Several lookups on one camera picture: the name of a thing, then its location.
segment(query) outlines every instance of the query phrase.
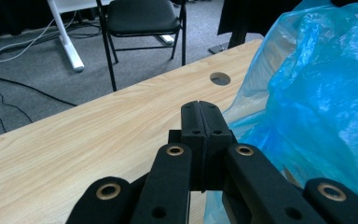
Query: plastic bag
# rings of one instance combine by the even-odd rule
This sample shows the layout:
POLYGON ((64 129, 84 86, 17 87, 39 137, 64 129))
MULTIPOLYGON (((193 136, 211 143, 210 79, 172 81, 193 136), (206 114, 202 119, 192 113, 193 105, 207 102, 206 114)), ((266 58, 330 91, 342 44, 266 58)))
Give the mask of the plastic bag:
POLYGON ((224 116, 300 185, 323 176, 358 194, 358 3, 281 16, 224 116))

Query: black chair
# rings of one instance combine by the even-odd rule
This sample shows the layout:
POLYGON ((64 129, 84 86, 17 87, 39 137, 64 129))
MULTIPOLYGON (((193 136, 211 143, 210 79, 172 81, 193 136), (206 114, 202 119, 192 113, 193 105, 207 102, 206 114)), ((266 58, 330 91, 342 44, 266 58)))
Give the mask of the black chair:
POLYGON ((186 64, 186 0, 179 3, 181 7, 179 15, 176 15, 170 0, 114 0, 110 2, 106 12, 101 0, 96 1, 113 91, 116 91, 117 87, 109 45, 116 63, 118 63, 116 51, 120 50, 172 48, 171 59, 173 59, 179 32, 182 29, 182 65, 186 64), (111 35, 116 37, 175 35, 175 38, 170 46, 115 49, 111 35))

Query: brass insert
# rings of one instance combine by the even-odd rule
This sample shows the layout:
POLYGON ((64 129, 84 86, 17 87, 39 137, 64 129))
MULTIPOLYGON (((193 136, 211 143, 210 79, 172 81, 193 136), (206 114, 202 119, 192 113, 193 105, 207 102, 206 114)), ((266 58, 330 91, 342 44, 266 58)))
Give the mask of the brass insert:
POLYGON ((111 200, 118 196, 121 186, 117 183, 109 183, 100 186, 97 189, 97 198, 101 200, 111 200))
POLYGON ((347 195, 341 189, 337 188, 334 185, 321 183, 318 186, 318 190, 324 197, 330 200, 336 202, 344 202, 345 200, 347 200, 347 195))
POLYGON ((238 146, 236 150, 242 156, 252 156, 255 153, 251 148, 245 146, 238 146))
POLYGON ((184 149, 182 149, 179 146, 169 147, 167 149, 167 154, 170 156, 180 156, 185 152, 184 149))

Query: white cable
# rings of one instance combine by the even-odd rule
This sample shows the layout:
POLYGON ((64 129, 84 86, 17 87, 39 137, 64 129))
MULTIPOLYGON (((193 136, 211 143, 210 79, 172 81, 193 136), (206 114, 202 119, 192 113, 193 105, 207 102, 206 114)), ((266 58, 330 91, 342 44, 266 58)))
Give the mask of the white cable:
MULTIPOLYGON (((71 19, 71 21, 65 26, 65 29, 68 28, 68 27, 72 24, 72 22, 74 21, 75 16, 76 16, 76 11, 75 11, 74 17, 73 17, 73 18, 71 19)), ((48 24, 48 27, 46 27, 46 29, 42 32, 42 34, 40 34, 40 35, 39 35, 37 38, 35 38, 34 40, 27 40, 27 41, 24 41, 24 42, 7 45, 7 46, 1 48, 1 49, 0 49, 0 52, 1 52, 3 49, 7 49, 7 48, 10 48, 10 47, 13 47, 13 46, 17 46, 17 45, 26 44, 26 43, 28 43, 28 42, 31 42, 20 54, 14 56, 14 57, 12 57, 12 58, 9 58, 9 59, 1 60, 0 63, 8 62, 8 61, 10 61, 10 60, 13 60, 13 59, 15 59, 15 58, 20 57, 28 48, 30 48, 30 47, 33 45, 33 43, 34 43, 36 40, 38 40, 39 38, 41 38, 41 37, 43 36, 43 34, 48 30, 48 28, 50 27, 50 25, 51 25, 53 22, 54 22, 54 20, 52 20, 52 21, 48 24)))

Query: translucent blue plastic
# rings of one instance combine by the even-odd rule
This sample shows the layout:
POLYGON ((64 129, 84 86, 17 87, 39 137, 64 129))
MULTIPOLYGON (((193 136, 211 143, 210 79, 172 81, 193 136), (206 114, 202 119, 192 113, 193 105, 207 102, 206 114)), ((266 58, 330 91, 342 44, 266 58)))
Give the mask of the translucent blue plastic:
MULTIPOLYGON (((358 3, 280 17, 224 115, 301 186, 327 177, 358 194, 358 3)), ((219 223, 208 219, 216 195, 206 223, 219 223)))

